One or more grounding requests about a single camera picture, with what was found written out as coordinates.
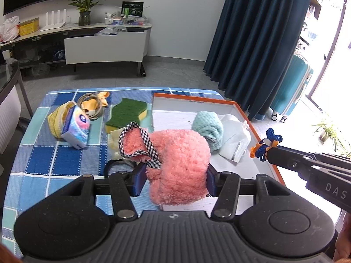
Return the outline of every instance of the plastic bag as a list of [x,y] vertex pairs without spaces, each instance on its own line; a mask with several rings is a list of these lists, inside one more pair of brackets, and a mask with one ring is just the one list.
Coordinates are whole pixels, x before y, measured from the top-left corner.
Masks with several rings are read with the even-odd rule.
[[0,25],[0,42],[4,40],[4,24]]
[[2,30],[4,31],[1,42],[5,43],[5,42],[13,41],[20,33],[19,16],[14,16],[12,18],[7,19],[6,21],[3,22],[1,27],[3,27],[3,29],[0,29],[0,34]]
[[52,57],[52,60],[53,61],[56,61],[56,60],[61,60],[61,59],[65,59],[65,53],[64,53],[64,49],[61,49],[61,50],[56,50],[54,52],[54,55]]
[[97,32],[94,36],[116,35],[119,31],[127,31],[127,28],[123,25],[108,25],[103,30]]
[[50,72],[50,65],[48,64],[39,64],[32,67],[32,76],[33,77],[42,77]]
[[121,156],[121,154],[119,153],[119,145],[118,145],[119,136],[121,135],[122,130],[124,130],[124,128],[120,128],[118,130],[113,130],[109,134],[107,145],[108,145],[108,148],[110,149],[110,151],[112,152],[111,158],[113,160],[120,160],[123,158]]

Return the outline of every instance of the white wall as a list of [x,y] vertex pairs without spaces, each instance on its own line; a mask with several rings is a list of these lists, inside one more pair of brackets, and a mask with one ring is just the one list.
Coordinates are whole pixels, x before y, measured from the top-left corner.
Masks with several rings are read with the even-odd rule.
[[[104,0],[92,8],[92,23],[102,22],[105,12],[114,12],[122,1]],[[144,2],[144,15],[153,24],[149,55],[206,60],[224,0],[134,0]],[[45,12],[67,8],[67,22],[78,22],[79,12],[68,6],[68,0],[51,0],[27,6],[4,16],[18,15],[21,21],[40,17],[45,25]],[[4,2],[0,0],[0,11]]]

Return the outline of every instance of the rolled towel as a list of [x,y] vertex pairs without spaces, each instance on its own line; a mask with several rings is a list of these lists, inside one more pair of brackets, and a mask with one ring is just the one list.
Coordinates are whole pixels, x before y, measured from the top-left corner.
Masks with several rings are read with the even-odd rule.
[[211,151],[221,148],[223,139],[223,125],[214,112],[198,112],[191,129],[202,135]]

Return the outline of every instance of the metal screw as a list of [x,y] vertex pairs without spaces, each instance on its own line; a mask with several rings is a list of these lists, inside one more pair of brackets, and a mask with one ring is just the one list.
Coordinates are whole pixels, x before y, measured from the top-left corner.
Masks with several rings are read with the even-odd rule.
[[218,209],[218,210],[215,210],[213,213],[216,217],[221,217],[221,218],[230,217],[232,215],[232,213],[227,209]]
[[117,212],[117,216],[121,219],[130,219],[135,215],[135,212],[132,210],[120,210]]

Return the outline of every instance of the white face mask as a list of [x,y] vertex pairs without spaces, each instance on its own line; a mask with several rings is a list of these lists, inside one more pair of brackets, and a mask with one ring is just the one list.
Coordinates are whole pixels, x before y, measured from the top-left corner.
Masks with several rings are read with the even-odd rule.
[[238,163],[245,154],[251,141],[249,125],[243,123],[233,115],[225,115],[221,119],[223,124],[223,145],[219,150],[219,155]]

